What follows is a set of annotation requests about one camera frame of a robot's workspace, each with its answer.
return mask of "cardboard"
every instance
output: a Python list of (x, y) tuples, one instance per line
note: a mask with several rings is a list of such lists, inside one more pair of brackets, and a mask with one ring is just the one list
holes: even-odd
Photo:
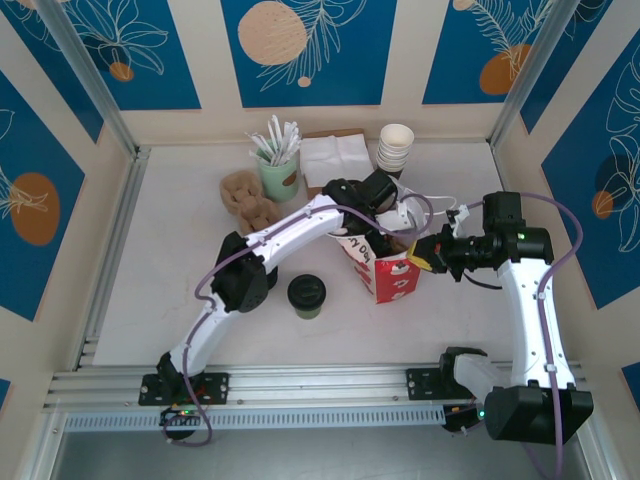
[(393, 302), (417, 288), (421, 270), (407, 260), (406, 252), (376, 258), (363, 235), (333, 237), (340, 243), (376, 303)]

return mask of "cardboard cup holder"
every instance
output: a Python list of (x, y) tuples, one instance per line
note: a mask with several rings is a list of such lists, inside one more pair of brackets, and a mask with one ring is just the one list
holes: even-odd
[(223, 178), (220, 197), (227, 211), (238, 219), (243, 235), (259, 232), (282, 219), (278, 206), (265, 198), (260, 178), (248, 170)]

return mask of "orange circle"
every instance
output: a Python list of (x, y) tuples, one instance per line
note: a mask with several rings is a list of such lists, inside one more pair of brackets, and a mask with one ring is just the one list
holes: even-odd
[[(37, 198), (43, 195), (46, 195), (46, 198), (37, 201)], [(60, 223), (60, 197), (51, 180), (40, 173), (20, 175), (13, 182), (9, 198), (18, 203), (11, 208), (11, 221), (18, 235), (25, 242), (37, 247), (49, 244), (55, 237)], [(30, 206), (29, 200), (37, 202), (38, 206), (46, 208), (46, 211)]]
[(109, 66), (109, 73), (113, 78), (121, 82), (130, 82), (133, 80), (133, 70), (126, 63), (113, 62)]
[[(509, 93), (516, 75), (529, 55), (531, 45), (516, 45), (509, 52), (502, 52), (487, 62), (480, 74), (480, 88), (487, 95), (504, 95)], [(515, 75), (512, 72), (512, 61), (515, 61)]]
[(293, 185), (297, 177), (298, 177), (298, 172), (293, 172), (291, 175), (289, 175), (287, 178), (285, 178), (282, 181), (282, 185), (284, 185), (285, 187), (289, 187)]
[(453, 8), (458, 11), (469, 10), (476, 0), (453, 0)]
[(307, 30), (289, 6), (259, 2), (238, 23), (244, 53), (260, 65), (282, 65), (295, 60), (307, 46)]
[(613, 212), (613, 197), (609, 192), (602, 190), (594, 195), (591, 208), (596, 217), (604, 220)]

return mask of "white paper cup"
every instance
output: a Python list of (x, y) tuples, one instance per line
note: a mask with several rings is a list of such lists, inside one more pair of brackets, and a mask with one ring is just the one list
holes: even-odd
[(389, 161), (404, 160), (409, 156), (409, 152), (387, 153), (382, 149), (378, 149), (378, 155)]
[(386, 125), (380, 131), (380, 143), (392, 150), (397, 148), (411, 148), (414, 139), (415, 135), (413, 131), (409, 127), (399, 123)]
[(390, 147), (386, 143), (380, 142), (378, 144), (378, 149), (382, 150), (385, 153), (398, 154), (398, 153), (406, 153), (409, 150), (411, 150), (411, 145), (409, 145), (408, 147)]
[(402, 170), (405, 167), (405, 165), (407, 164), (407, 162), (389, 163), (389, 162), (386, 162), (384, 159), (382, 159), (380, 157), (376, 158), (376, 163), (383, 170), (394, 170), (394, 171), (395, 170)]
[(380, 170), (385, 172), (387, 175), (391, 175), (392, 177), (398, 180), (400, 179), (400, 175), (402, 175), (402, 171), (404, 170), (404, 165), (389, 166), (389, 165), (385, 165), (382, 162), (379, 162), (377, 166)]

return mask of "cable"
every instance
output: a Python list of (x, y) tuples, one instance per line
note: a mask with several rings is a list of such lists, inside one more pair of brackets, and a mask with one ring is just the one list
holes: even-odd
[[(571, 246), (571, 249), (560, 258), (547, 272), (542, 276), (540, 280), (540, 284), (538, 285), (538, 291), (536, 292), (536, 298), (538, 302), (538, 315), (540, 317), (540, 326), (542, 329), (542, 337), (544, 339), (544, 348), (545, 355), (547, 360), (547, 365), (551, 368), (548, 370), (549, 373), (549, 382), (551, 383), (551, 397), (553, 399), (553, 416), (554, 416), (554, 424), (555, 424), (555, 441), (556, 441), (556, 468), (555, 474), (553, 478), (559, 479), (562, 475), (562, 464), (564, 460), (564, 438), (562, 432), (562, 408), (560, 405), (560, 389), (558, 388), (558, 378), (556, 372), (554, 370), (553, 363), (553, 346), (551, 344), (551, 333), (549, 332), (549, 326), (547, 325), (547, 313), (544, 308), (544, 300), (545, 300), (545, 288), (551, 277), (560, 269), (562, 266), (569, 261), (569, 259), (576, 254), (580, 245), (582, 245), (582, 240), (584, 239), (584, 231), (582, 230), (582, 225), (580, 225), (580, 221), (573, 214), (571, 210), (565, 207), (562, 203), (554, 200), (553, 198), (546, 197), (544, 195), (539, 195), (537, 193), (530, 192), (521, 192), (521, 196), (533, 198), (536, 200), (541, 200), (543, 202), (550, 203), (555, 206), (560, 212), (564, 213), (576, 229), (576, 241)], [(482, 205), (482, 201), (472, 203), (467, 205), (467, 208), (471, 210), (472, 208), (478, 207)], [(551, 478), (540, 468), (540, 462), (535, 457), (533, 451), (530, 448), (525, 446), (525, 450), (531, 459), (531, 462), (538, 470), (538, 473), (544, 478)]]
[(462, 274), (464, 275), (464, 278), (466, 278), (467, 280), (469, 280), (471, 283), (473, 283), (478, 287), (486, 288), (487, 290), (502, 290), (502, 287), (500, 285), (491, 285), (488, 283), (480, 282), (475, 278), (467, 275), (467, 272), (462, 272)]
[(470, 407), (465, 407), (465, 408), (462, 408), (460, 410), (452, 410), (450, 412), (445, 413), (444, 416), (445, 417), (449, 417), (451, 415), (458, 415), (460, 413), (467, 413), (467, 412), (470, 412), (471, 410), (477, 410), (477, 409), (478, 409), (478, 407), (474, 404), (474, 405), (472, 405)]
[(451, 195), (425, 195), (425, 197), (427, 197), (429, 200), (442, 200), (445, 198), (450, 198), (451, 200), (453, 200), (453, 205), (439, 212), (435, 212), (433, 214), (435, 217), (437, 217), (438, 215), (444, 215), (449, 210), (453, 210), (454, 208), (456, 208), (456, 205), (458, 204), (458, 199), (456, 197), (452, 197)]
[(466, 437), (469, 432), (473, 432), (474, 430), (477, 430), (482, 426), (484, 426), (484, 420), (479, 420), (478, 423), (476, 423), (475, 425), (471, 425), (468, 428), (467, 427), (463, 427), (464, 430), (460, 429), (457, 432), (453, 432), (453, 434), (454, 435), (464, 435)]
[(409, 193), (409, 194), (403, 196), (400, 199), (400, 202), (404, 201), (407, 198), (417, 198), (419, 200), (422, 200), (424, 203), (426, 203), (427, 208), (429, 209), (429, 218), (427, 219), (426, 224), (422, 228), (420, 228), (419, 230), (417, 230), (415, 232), (409, 232), (409, 233), (393, 232), (393, 231), (388, 230), (388, 229), (384, 228), (383, 226), (379, 225), (377, 222), (375, 222), (374, 220), (371, 220), (369, 217), (367, 217), (366, 215), (364, 215), (363, 213), (359, 212), (358, 210), (356, 210), (354, 208), (347, 207), (345, 205), (324, 205), (322, 207), (317, 207), (317, 208), (312, 209), (309, 213), (301, 213), (297, 217), (292, 218), (290, 221), (282, 224), (281, 226), (279, 226), (275, 230), (273, 230), (273, 231), (269, 232), (268, 234), (266, 234), (264, 237), (262, 237), (261, 241), (256, 242), (253, 245), (250, 245), (247, 248), (244, 248), (244, 249), (240, 250), (239, 252), (234, 253), (230, 257), (224, 259), (222, 262), (220, 262), (215, 267), (213, 267), (203, 277), (202, 280), (200, 280), (200, 282), (198, 283), (198, 285), (196, 287), (194, 295), (198, 300), (204, 300), (206, 302), (209, 302), (210, 305), (209, 305), (209, 308), (202, 315), (202, 317), (200, 317), (200, 319), (193, 326), (193, 328), (189, 332), (189, 335), (187, 336), (187, 340), (185, 342), (186, 345), (185, 345), (184, 351), (182, 352), (182, 378), (184, 379), (184, 383), (185, 383), (185, 385), (187, 387), (187, 392), (189, 392), (189, 397), (191, 398), (191, 401), (195, 405), (196, 409), (198, 410), (198, 414), (200, 415), (200, 417), (204, 421), (205, 425), (207, 426), (207, 438), (205, 438), (201, 442), (174, 441), (173, 439), (171, 439), (169, 437), (168, 432), (167, 432), (167, 427), (171, 424), (171, 421), (168, 421), (167, 423), (165, 423), (164, 427), (162, 428), (162, 434), (164, 435), (164, 437), (167, 440), (167, 442), (171, 443), (172, 445), (177, 445), (177, 446), (180, 446), (180, 447), (202, 447), (204, 445), (207, 445), (209, 442), (211, 442), (211, 439), (213, 438), (213, 428), (211, 427), (211, 422), (209, 420), (209, 417), (207, 416), (206, 411), (204, 410), (204, 408), (202, 408), (202, 404), (198, 400), (198, 397), (196, 396), (196, 394), (195, 394), (195, 392), (193, 390), (193, 386), (191, 385), (191, 380), (189, 379), (189, 374), (188, 374), (188, 355), (189, 355), (189, 348), (191, 348), (191, 341), (195, 337), (196, 333), (198, 332), (198, 330), (200, 329), (202, 324), (207, 320), (207, 318), (209, 318), (211, 316), (211, 314), (214, 312), (214, 310), (216, 308), (214, 300), (211, 297), (209, 297), (207, 295), (203, 295), (201, 293), (202, 288), (204, 288), (204, 286), (210, 281), (210, 279), (216, 273), (218, 273), (220, 270), (222, 270), (224, 267), (229, 265), (231, 262), (233, 262), (233, 261), (237, 260), (238, 258), (246, 255), (247, 253), (250, 253), (252, 250), (258, 248), (264, 242), (269, 241), (271, 238), (273, 238), (274, 236), (278, 235), (280, 232), (286, 230), (290, 226), (298, 223), (301, 220), (304, 220), (305, 218), (308, 218), (309, 215), (311, 215), (311, 214), (320, 213), (320, 212), (324, 212), (324, 211), (327, 211), (327, 210), (340, 210), (340, 211), (347, 212), (347, 213), (350, 213), (352, 215), (355, 215), (358, 218), (360, 218), (362, 221), (364, 221), (364, 222), (368, 223), (369, 225), (371, 225), (372, 227), (374, 227), (374, 228), (376, 228), (376, 229), (378, 229), (378, 230), (380, 230), (380, 231), (382, 231), (382, 232), (384, 232), (384, 233), (386, 233), (388, 235), (394, 236), (394, 237), (414, 238), (416, 236), (420, 236), (421, 234), (423, 234), (424, 232), (426, 232), (429, 229), (429, 227), (431, 226), (431, 223), (433, 222), (433, 205), (431, 204), (431, 202), (429, 201), (428, 198), (426, 198), (425, 196), (423, 196), (423, 195), (421, 195), (419, 193)]

